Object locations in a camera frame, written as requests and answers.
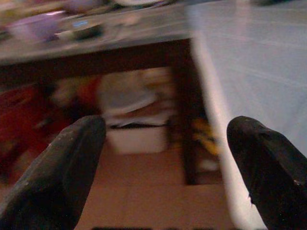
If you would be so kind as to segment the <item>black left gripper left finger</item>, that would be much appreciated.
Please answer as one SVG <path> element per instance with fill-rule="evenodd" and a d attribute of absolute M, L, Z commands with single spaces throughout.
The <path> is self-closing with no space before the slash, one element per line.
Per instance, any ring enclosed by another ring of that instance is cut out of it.
<path fill-rule="evenodd" d="M 3 230 L 72 230 L 88 198 L 106 138 L 100 115 L 64 128 L 0 205 Z"/>

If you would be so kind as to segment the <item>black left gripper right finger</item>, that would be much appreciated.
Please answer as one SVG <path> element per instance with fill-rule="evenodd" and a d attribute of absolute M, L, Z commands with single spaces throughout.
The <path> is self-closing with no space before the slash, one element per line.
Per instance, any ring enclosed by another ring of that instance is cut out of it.
<path fill-rule="evenodd" d="M 307 159 L 281 133 L 238 116 L 227 143 L 254 204 L 270 230 L 307 228 Z"/>

